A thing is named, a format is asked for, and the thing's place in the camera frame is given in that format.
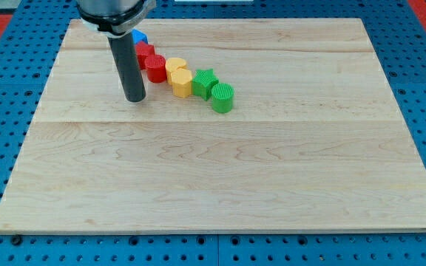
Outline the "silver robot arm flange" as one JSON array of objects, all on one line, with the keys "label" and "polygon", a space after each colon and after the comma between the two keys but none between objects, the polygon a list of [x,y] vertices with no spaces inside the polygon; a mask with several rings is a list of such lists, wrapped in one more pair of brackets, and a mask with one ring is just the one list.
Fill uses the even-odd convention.
[{"label": "silver robot arm flange", "polygon": [[109,38],[120,38],[144,20],[155,9],[155,0],[77,0],[82,23],[89,30]]}]

